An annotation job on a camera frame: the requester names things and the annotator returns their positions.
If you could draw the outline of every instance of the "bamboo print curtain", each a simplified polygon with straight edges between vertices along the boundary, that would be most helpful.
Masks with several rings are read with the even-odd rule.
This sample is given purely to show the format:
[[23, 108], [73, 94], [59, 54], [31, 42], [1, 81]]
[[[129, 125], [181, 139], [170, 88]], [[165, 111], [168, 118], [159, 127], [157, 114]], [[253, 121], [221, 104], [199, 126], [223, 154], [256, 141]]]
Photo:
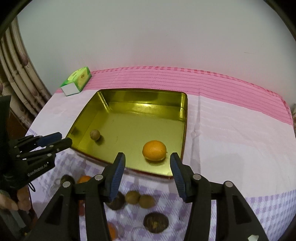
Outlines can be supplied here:
[[21, 40], [17, 19], [14, 19], [0, 43], [0, 90], [11, 95], [11, 111], [26, 126], [49, 100], [42, 81], [35, 72]]

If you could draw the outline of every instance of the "white wall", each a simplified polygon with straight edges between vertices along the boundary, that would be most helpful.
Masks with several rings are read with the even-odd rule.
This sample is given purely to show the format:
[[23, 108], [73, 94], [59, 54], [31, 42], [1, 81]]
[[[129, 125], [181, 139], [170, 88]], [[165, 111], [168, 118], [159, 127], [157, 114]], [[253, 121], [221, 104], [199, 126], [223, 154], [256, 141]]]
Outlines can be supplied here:
[[51, 93], [82, 66], [152, 65], [230, 75], [296, 102], [296, 42], [263, 0], [33, 0], [18, 18]]

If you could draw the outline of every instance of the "pink striped fabric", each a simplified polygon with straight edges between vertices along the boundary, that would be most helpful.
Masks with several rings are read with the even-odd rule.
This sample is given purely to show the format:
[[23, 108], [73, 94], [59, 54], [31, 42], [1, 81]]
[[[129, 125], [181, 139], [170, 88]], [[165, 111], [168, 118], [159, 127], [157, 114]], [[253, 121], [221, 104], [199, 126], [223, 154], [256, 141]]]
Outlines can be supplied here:
[[172, 67], [122, 67], [92, 72], [85, 90], [151, 88], [182, 91], [259, 111], [293, 125], [289, 106], [272, 91], [227, 75]]

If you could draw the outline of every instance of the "green tissue box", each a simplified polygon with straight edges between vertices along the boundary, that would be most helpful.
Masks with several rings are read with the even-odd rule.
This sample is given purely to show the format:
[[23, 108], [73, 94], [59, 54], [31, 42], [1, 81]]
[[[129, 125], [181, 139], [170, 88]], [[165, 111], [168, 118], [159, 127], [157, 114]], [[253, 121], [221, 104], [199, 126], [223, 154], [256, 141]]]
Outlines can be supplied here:
[[74, 71], [73, 74], [62, 83], [61, 89], [66, 96], [80, 93], [90, 78], [91, 73], [89, 68], [83, 67]]

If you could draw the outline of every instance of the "metallic golden tray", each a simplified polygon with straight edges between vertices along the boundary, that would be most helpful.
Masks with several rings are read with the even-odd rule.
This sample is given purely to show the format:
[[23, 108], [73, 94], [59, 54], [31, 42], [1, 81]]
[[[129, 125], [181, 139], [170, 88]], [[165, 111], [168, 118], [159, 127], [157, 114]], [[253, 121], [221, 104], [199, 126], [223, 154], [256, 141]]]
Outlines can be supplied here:
[[[72, 148], [95, 159], [112, 163], [118, 152], [126, 167], [151, 175], [172, 177], [170, 155], [183, 155], [187, 123], [187, 95], [151, 89], [106, 89], [98, 91], [84, 107], [67, 137]], [[89, 133], [101, 133], [93, 141]], [[142, 155], [146, 142], [166, 145], [163, 162], [147, 162]]]

